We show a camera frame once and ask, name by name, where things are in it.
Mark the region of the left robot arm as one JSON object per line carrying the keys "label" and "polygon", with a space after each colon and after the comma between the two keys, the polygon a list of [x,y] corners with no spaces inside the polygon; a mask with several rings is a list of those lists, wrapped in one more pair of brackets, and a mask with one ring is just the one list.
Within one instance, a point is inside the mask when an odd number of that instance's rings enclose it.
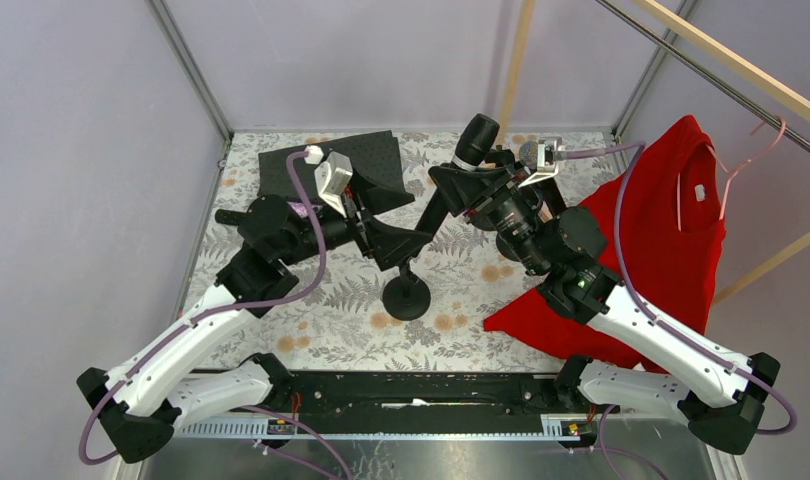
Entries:
{"label": "left robot arm", "polygon": [[199,300],[140,352],[117,367],[91,367],[77,380],[91,406],[90,425],[100,425],[113,452],[126,463],[158,452],[189,425],[247,406],[284,405],[292,396],[291,373],[273,354],[254,354],[238,367],[197,380],[191,371],[218,345],[276,306],[298,301],[321,283],[327,253],[348,243],[389,264],[390,239],[400,230],[377,221],[413,196],[366,178],[339,153],[305,151],[314,167],[309,195],[286,168],[296,199],[266,194],[236,222],[241,249]]}

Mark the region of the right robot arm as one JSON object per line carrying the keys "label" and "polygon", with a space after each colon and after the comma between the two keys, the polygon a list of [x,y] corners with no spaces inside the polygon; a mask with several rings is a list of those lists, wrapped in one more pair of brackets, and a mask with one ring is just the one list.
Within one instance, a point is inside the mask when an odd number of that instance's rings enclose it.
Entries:
{"label": "right robot arm", "polygon": [[719,345],[633,291],[598,258],[606,242],[585,208],[552,213],[523,171],[434,166],[447,210],[486,223],[531,276],[558,316],[614,338],[660,367],[621,368],[573,355],[556,384],[593,404],[641,410],[680,423],[707,445],[746,452],[759,431],[779,364]]}

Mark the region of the black microphone silver grille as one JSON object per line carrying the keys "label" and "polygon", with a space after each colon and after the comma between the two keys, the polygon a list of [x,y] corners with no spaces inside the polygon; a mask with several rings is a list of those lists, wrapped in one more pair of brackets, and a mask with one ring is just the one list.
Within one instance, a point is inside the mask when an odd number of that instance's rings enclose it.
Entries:
{"label": "black microphone silver grille", "polygon": [[527,166],[537,166],[540,147],[541,144],[538,141],[528,140],[524,142],[518,149],[517,160]]}

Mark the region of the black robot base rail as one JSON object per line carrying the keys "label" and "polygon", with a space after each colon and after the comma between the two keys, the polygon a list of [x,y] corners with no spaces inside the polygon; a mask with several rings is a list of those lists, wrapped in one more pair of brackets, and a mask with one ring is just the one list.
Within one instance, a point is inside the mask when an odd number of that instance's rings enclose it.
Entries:
{"label": "black robot base rail", "polygon": [[297,371],[260,408],[320,434],[512,435],[544,418],[583,423],[603,411],[552,374]]}

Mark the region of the black mic stand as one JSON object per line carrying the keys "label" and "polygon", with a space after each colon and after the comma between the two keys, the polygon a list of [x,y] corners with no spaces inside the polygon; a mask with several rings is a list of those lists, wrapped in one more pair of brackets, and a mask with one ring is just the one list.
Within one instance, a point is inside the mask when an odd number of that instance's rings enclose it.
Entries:
{"label": "black mic stand", "polygon": [[422,317],[431,305],[431,291],[424,280],[416,275],[409,262],[399,266],[398,275],[384,287],[381,297],[388,315],[401,321]]}
{"label": "black mic stand", "polygon": [[[516,157],[511,150],[499,148],[490,150],[484,161],[480,164],[479,168],[482,170],[505,168],[509,165],[513,165],[515,162]],[[492,232],[495,230],[495,228],[486,218],[472,217],[469,223],[478,230],[486,232]]]}
{"label": "black mic stand", "polygon": [[499,253],[512,262],[520,262],[518,254],[519,241],[510,233],[498,232],[496,235],[496,247]]}

